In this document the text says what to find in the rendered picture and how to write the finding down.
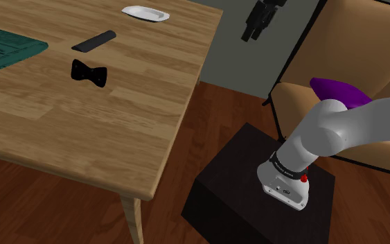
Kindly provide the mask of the purple cushion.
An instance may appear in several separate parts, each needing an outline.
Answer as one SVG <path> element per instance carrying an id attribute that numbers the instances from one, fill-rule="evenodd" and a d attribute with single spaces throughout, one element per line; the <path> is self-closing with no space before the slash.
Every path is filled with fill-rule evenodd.
<path id="1" fill-rule="evenodd" d="M 348 110 L 370 103 L 372 99 L 358 88 L 336 80 L 312 78 L 310 87 L 319 100 L 334 99 L 342 102 Z"/>

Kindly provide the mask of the white oblong plate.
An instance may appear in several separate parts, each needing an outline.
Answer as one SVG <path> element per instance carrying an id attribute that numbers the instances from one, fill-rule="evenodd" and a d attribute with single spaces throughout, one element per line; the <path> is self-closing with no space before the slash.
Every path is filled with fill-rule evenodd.
<path id="1" fill-rule="evenodd" d="M 170 15 L 166 12 L 145 6 L 127 6 L 121 12 L 131 17 L 150 22 L 162 22 L 170 18 Z"/>

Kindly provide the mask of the black remote control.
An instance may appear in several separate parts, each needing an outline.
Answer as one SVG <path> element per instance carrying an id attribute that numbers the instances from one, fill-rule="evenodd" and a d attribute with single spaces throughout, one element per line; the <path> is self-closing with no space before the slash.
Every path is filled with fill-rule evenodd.
<path id="1" fill-rule="evenodd" d="M 87 53 L 100 45 L 114 39 L 116 37 L 116 33 L 112 30 L 107 30 L 104 33 L 101 33 L 97 36 L 94 36 L 88 40 L 85 40 L 75 46 L 72 46 L 71 49 L 74 51 L 79 51 L 82 53 Z"/>

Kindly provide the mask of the dark robot stand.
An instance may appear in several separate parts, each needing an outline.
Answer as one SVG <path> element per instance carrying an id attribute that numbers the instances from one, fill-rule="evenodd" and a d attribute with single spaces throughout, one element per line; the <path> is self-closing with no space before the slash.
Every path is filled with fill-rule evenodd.
<path id="1" fill-rule="evenodd" d="M 311 164 L 307 206 L 287 206 L 256 174 L 279 146 L 246 123 L 195 178 L 181 214 L 209 244 L 328 244 L 335 176 Z"/>

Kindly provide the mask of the wooden table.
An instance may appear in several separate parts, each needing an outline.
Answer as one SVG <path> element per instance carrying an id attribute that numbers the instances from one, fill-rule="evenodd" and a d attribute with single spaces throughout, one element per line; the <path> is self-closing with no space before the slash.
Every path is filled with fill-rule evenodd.
<path id="1" fill-rule="evenodd" d="M 189 0 L 0 0 L 1 30 L 48 44 L 0 70 L 0 159 L 119 194 L 142 244 L 140 203 L 154 197 L 221 16 Z M 71 49 L 108 30 L 103 45 Z M 72 79 L 74 59 L 107 67 L 106 85 Z"/>

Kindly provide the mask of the black bow tie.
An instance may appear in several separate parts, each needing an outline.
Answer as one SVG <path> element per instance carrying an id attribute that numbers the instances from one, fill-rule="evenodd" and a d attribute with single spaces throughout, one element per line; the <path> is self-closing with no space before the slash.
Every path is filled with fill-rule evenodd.
<path id="1" fill-rule="evenodd" d="M 90 68 L 80 60 L 74 59 L 71 65 L 71 78 L 89 80 L 95 86 L 103 88 L 107 82 L 107 67 Z"/>

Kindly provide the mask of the green newspaper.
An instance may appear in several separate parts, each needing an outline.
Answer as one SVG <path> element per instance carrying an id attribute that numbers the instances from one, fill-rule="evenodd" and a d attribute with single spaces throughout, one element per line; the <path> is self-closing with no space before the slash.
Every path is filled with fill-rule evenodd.
<path id="1" fill-rule="evenodd" d="M 0 69 L 31 58 L 47 48 L 46 42 L 0 30 Z"/>

